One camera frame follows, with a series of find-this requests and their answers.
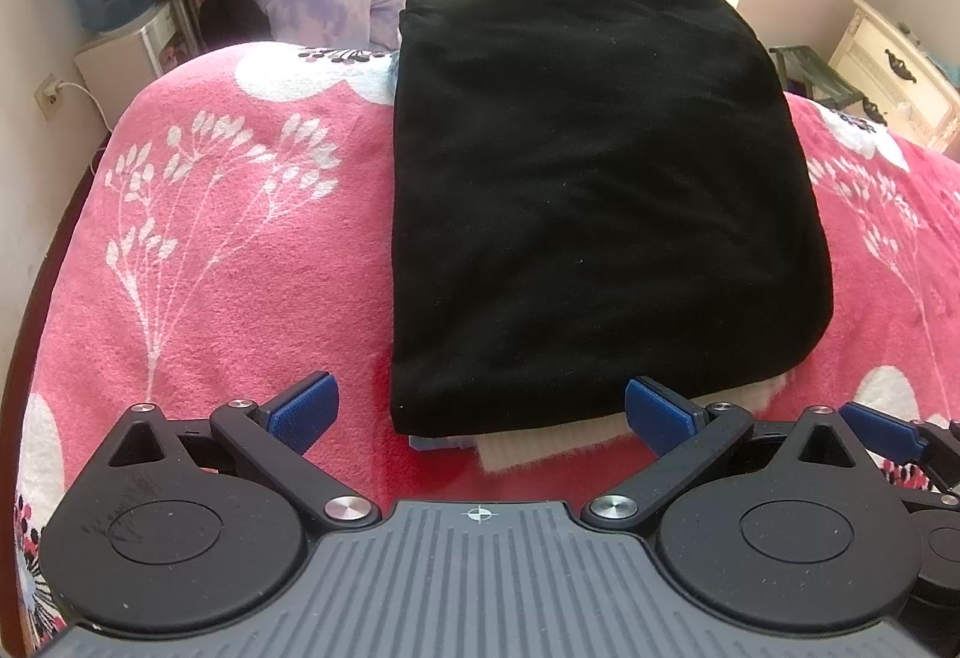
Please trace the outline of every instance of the silver bolt head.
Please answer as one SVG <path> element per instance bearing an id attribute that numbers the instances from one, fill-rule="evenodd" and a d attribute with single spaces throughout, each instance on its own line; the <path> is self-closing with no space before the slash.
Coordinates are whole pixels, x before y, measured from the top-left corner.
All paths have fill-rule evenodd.
<path id="1" fill-rule="evenodd" d="M 323 512 L 337 522 L 356 522 L 373 512 L 373 504 L 359 495 L 341 495 L 328 500 Z"/>
<path id="2" fill-rule="evenodd" d="M 637 502 L 626 495 L 601 495 L 590 502 L 590 511 L 603 519 L 627 519 L 637 514 Z"/>

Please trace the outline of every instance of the pink blanket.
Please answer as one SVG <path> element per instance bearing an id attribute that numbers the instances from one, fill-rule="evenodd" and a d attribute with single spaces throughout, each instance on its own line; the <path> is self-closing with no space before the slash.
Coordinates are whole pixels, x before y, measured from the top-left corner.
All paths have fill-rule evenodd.
<path id="1" fill-rule="evenodd" d="M 118 124 L 56 284 L 24 427 L 18 551 L 37 642 L 61 627 L 38 530 L 135 402 L 203 417 L 330 370 L 340 418 L 307 456 L 386 509 L 410 497 L 578 507 L 651 459 L 621 439 L 493 475 L 472 450 L 416 453 L 392 433 L 389 65 L 236 47 L 168 74 Z M 904 418 L 960 415 L 960 167 L 790 106 L 836 313 L 782 389 L 762 394 L 763 414 L 856 398 Z"/>

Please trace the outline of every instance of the black cloth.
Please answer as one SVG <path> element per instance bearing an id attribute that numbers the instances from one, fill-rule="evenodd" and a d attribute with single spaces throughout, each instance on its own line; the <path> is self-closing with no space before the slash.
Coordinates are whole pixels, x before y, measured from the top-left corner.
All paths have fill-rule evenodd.
<path id="1" fill-rule="evenodd" d="M 272 40 L 270 20 L 253 0 L 204 0 L 200 40 L 207 50 Z"/>
<path id="2" fill-rule="evenodd" d="M 395 103 L 399 433 L 784 373 L 832 314 L 767 53 L 723 0 L 408 0 Z"/>

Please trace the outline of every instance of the white dresser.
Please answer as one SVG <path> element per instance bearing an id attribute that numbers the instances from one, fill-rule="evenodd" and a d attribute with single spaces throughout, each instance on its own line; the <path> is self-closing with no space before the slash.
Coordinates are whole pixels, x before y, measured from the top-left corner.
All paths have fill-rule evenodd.
<path id="1" fill-rule="evenodd" d="M 892 132 L 960 159 L 960 94 L 904 33 L 866 2 L 853 4 L 830 66 L 869 101 L 848 110 L 880 116 Z"/>

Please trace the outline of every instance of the circular black cover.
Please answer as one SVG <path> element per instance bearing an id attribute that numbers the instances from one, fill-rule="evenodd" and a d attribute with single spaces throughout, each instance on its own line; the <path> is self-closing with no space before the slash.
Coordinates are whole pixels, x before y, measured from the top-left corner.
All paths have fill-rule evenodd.
<path id="1" fill-rule="evenodd" d="M 44 534 L 43 570 L 71 620 L 126 633 L 197 630 L 263 602 L 299 565 L 304 532 L 280 495 L 234 476 L 150 481 L 137 469 Z"/>
<path id="2" fill-rule="evenodd" d="M 661 554 L 695 597 L 754 626 L 822 633 L 894 614 L 920 568 L 916 530 L 887 485 L 845 487 L 840 472 L 798 462 L 690 490 L 664 515 Z"/>
<path id="3" fill-rule="evenodd" d="M 923 546 L 915 593 L 929 602 L 960 606 L 960 514 L 925 509 L 910 518 Z"/>

